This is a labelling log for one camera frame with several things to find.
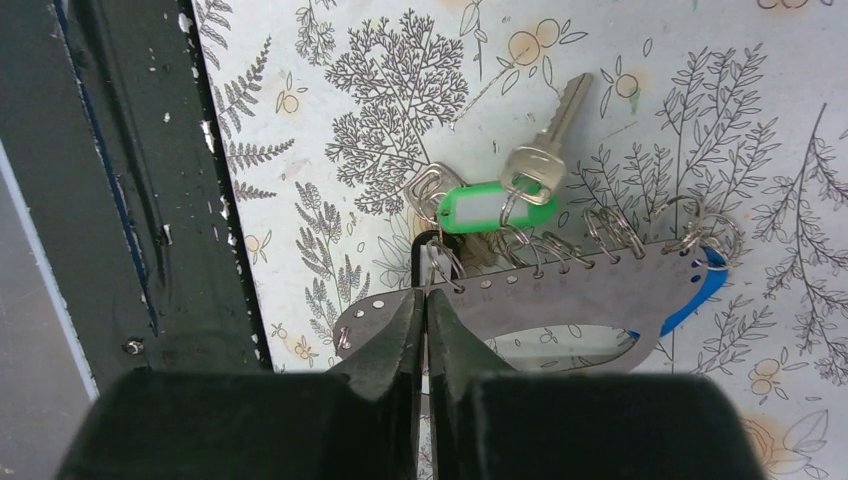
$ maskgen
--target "key blade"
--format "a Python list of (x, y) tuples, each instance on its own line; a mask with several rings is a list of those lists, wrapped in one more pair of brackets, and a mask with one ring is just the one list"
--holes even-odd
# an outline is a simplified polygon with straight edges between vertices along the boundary
[(560, 144), (565, 131), (574, 119), (577, 110), (589, 93), (589, 87), (592, 86), (592, 74), (584, 73), (568, 81), (565, 90), (560, 97), (559, 108), (554, 113), (551, 119), (551, 125), (546, 134), (551, 144)]

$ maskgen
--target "small key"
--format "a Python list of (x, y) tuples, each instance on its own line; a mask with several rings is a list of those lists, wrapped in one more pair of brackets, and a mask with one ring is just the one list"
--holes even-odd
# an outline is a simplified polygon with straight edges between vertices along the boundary
[[(505, 189), (516, 192), (534, 205), (551, 201), (566, 174), (565, 162), (559, 156), (560, 142), (591, 85), (591, 73), (569, 80), (548, 128), (536, 135), (532, 143), (521, 145), (509, 153), (500, 175)], [(520, 189), (518, 185), (523, 183), (523, 178), (530, 178), (541, 188), (535, 191)]]

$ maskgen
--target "screw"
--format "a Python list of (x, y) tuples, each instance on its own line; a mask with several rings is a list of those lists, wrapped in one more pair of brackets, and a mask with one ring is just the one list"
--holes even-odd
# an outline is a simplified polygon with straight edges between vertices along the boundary
[(144, 344), (141, 340), (129, 340), (124, 345), (124, 351), (130, 355), (141, 355), (144, 352)]

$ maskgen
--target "green key tag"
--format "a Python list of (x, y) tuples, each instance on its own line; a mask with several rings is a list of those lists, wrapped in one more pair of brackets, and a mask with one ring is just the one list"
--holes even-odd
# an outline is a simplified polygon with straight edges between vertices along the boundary
[[(457, 187), (439, 203), (439, 225), (453, 234), (494, 232), (501, 227), (501, 209), (510, 198), (500, 182)], [(518, 228), (535, 227), (550, 219), (557, 210), (556, 197), (544, 205), (518, 197), (507, 223)]]

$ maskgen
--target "key head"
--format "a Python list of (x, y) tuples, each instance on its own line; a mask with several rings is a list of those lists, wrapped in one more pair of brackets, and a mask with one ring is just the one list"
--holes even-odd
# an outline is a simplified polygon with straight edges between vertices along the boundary
[[(551, 201), (562, 179), (565, 178), (565, 162), (541, 145), (521, 145), (509, 153), (500, 175), (501, 186), (520, 198), (534, 204), (544, 205)], [(539, 184), (538, 189), (527, 191), (523, 179)]]

